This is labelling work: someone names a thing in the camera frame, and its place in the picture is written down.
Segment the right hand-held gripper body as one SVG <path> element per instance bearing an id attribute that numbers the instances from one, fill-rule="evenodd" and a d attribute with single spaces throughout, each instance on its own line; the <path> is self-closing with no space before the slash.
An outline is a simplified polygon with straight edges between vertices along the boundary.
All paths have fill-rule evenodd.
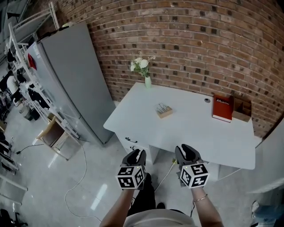
<path id="1" fill-rule="evenodd" d="M 182 155 L 176 155 L 176 159 L 179 165 L 177 176 L 181 187 L 192 189 L 207 184 L 210 173 L 200 155 L 196 155 L 193 160 L 186 160 Z"/>

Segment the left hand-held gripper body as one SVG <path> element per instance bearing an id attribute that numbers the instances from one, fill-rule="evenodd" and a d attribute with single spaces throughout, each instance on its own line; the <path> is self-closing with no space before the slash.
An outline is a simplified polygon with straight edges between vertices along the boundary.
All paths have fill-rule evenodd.
<path id="1" fill-rule="evenodd" d="M 145 166 L 140 166 L 138 164 L 125 164 L 124 157 L 115 178 L 122 190 L 142 190 L 146 179 Z"/>

